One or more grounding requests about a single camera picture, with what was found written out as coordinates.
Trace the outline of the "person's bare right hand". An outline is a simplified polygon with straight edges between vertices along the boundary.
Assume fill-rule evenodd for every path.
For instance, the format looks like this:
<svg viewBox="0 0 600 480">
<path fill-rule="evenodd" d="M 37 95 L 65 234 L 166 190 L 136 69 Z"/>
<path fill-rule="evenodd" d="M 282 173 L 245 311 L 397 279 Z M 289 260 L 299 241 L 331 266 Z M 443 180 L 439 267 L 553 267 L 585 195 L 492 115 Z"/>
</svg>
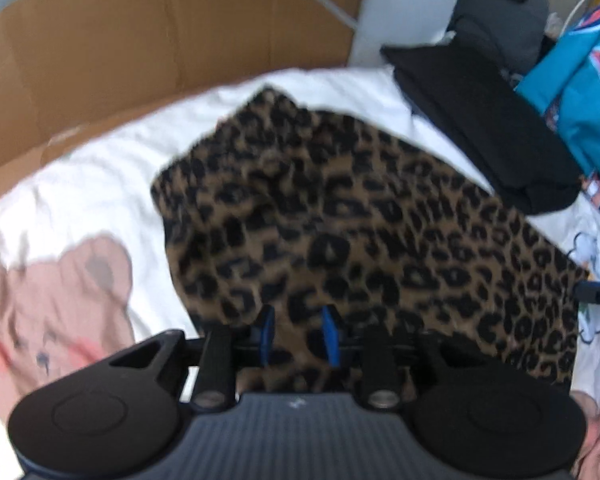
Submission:
<svg viewBox="0 0 600 480">
<path fill-rule="evenodd" d="M 600 480 L 600 406 L 585 392 L 572 390 L 570 396 L 586 419 L 584 441 L 571 473 L 579 480 Z"/>
</svg>

